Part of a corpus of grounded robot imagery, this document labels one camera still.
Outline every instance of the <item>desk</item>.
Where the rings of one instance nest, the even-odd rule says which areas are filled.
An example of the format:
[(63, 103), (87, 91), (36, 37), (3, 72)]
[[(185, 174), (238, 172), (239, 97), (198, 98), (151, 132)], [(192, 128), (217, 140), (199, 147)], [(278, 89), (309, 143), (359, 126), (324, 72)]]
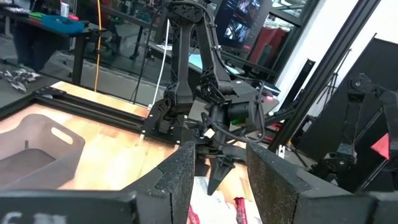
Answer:
[[(146, 116), (146, 108), (95, 93), (68, 83), (53, 85), (87, 100), (112, 106), (139, 116)], [(174, 146), (151, 139), (141, 140), (136, 133), (114, 128), (96, 121), (74, 116), (41, 105), (32, 105), (0, 122), (0, 133), (14, 129), (28, 114), (44, 114), (85, 139), (75, 178), (60, 189), (120, 190), (142, 177), (174, 152)], [(246, 166), (236, 164), (219, 186), (227, 202), (235, 197), (254, 201)]]
[(81, 71), (83, 69), (83, 59), (84, 59), (84, 53), (85, 53), (85, 47), (86, 47), (86, 38), (90, 37), (92, 35), (93, 30), (99, 29), (99, 27), (97, 25), (89, 24), (89, 26), (86, 27), (85, 30), (79, 34), (64, 34), (57, 30), (53, 30), (49, 27), (43, 26), (40, 21), (31, 19), (27, 16), (20, 16), (18, 14), (9, 12), (4, 9), (0, 9), (0, 15), (15, 19), (18, 22), (24, 22), (26, 24), (38, 27), (40, 29), (52, 32), (57, 35), (61, 35), (63, 37), (69, 37), (69, 38), (76, 37), (75, 50), (74, 50), (75, 58), (73, 60), (73, 70), (72, 70), (72, 83), (75, 85), (80, 85)]
[[(78, 4), (80, 4), (80, 6), (78, 6), (78, 12), (77, 12), (77, 16), (79, 16), (79, 17), (84, 17), (84, 15), (82, 15), (82, 13), (83, 13), (83, 11), (81, 10), (82, 7), (88, 7), (94, 11), (97, 10), (96, 2), (92, 3), (89, 1), (81, 1), (81, 2), (78, 1)], [(137, 58), (137, 56), (139, 55), (138, 50), (139, 50), (139, 46), (140, 46), (140, 42), (141, 42), (142, 33), (143, 33), (144, 29), (150, 28), (150, 23), (147, 21), (143, 21), (140, 18), (137, 18), (136, 15), (135, 16), (130, 15), (130, 14), (121, 12), (120, 10), (113, 9), (110, 5), (101, 4), (101, 12), (106, 13), (108, 16), (117, 17), (117, 18), (120, 18), (121, 20), (131, 22), (140, 27), (139, 32), (137, 34), (136, 46), (134, 48), (134, 52), (129, 57), (131, 60), (135, 60)], [(156, 30), (157, 30), (157, 25), (153, 24), (152, 31), (156, 31)]]
[[(151, 54), (153, 54), (155, 57), (163, 59), (163, 54), (164, 54), (164, 47), (159, 47), (157, 44), (153, 42), (149, 42), (149, 50)], [(201, 60), (200, 60), (200, 55), (199, 55), (199, 49), (193, 49), (191, 48), (192, 52), (190, 52), (190, 58), (189, 58), (189, 69), (193, 70), (197, 74), (201, 74), (202, 67), (201, 67)], [(166, 53), (166, 63), (171, 63), (171, 49), (168, 49)], [(237, 75), (242, 75), (244, 74), (244, 70), (240, 68), (231, 68), (228, 67), (231, 72), (237, 74)]]

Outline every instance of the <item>computer screen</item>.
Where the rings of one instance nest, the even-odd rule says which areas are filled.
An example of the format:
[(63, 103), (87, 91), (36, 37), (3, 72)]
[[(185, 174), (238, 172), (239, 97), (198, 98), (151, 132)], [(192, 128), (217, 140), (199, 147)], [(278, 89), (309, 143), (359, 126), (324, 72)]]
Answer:
[(271, 6), (271, 0), (223, 0), (215, 17), (219, 44), (251, 50)]

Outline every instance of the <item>wooden table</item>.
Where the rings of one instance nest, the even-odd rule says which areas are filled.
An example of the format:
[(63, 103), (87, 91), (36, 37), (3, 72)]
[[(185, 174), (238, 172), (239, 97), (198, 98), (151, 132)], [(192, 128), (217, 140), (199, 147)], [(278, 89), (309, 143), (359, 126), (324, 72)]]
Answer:
[[(53, 87), (139, 116), (145, 117), (148, 113), (147, 108), (64, 82), (58, 82)], [(148, 173), (175, 151), (174, 146), (164, 142), (140, 139), (139, 134), (41, 105), (32, 105), (2, 121), (0, 133), (14, 129), (22, 118), (32, 113), (44, 114), (85, 139), (75, 178), (60, 189), (120, 190)], [(235, 197), (254, 201), (246, 166), (240, 164), (236, 164), (219, 190), (227, 202), (233, 203)]]

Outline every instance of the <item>red package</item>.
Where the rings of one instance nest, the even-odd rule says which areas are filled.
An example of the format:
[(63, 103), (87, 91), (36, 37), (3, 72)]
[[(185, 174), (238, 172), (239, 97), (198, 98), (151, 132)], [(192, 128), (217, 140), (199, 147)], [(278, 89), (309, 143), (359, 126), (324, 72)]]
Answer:
[(187, 224), (200, 224), (199, 217), (193, 212), (191, 205), (189, 205)]
[(236, 206), (236, 221), (238, 224), (248, 224), (248, 216), (246, 215), (246, 206), (244, 205), (244, 198), (237, 197), (235, 200)]

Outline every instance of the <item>pink object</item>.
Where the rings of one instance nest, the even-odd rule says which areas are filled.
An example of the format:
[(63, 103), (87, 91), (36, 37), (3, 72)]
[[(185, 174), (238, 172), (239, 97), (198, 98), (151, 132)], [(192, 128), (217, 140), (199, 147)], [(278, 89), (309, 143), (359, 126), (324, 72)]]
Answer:
[(74, 20), (74, 21), (79, 21), (79, 18), (75, 15), (69, 14), (69, 19)]
[(238, 221), (239, 224), (248, 224), (248, 216), (246, 214), (244, 198), (236, 197), (234, 200), (236, 205), (236, 221)]
[(387, 133), (382, 138), (380, 138), (376, 143), (374, 143), (373, 146), (371, 146), (371, 148), (376, 152), (378, 152), (382, 157), (390, 159), (389, 143), (390, 139)]
[(200, 224), (199, 216), (193, 212), (191, 205), (189, 205), (187, 224)]

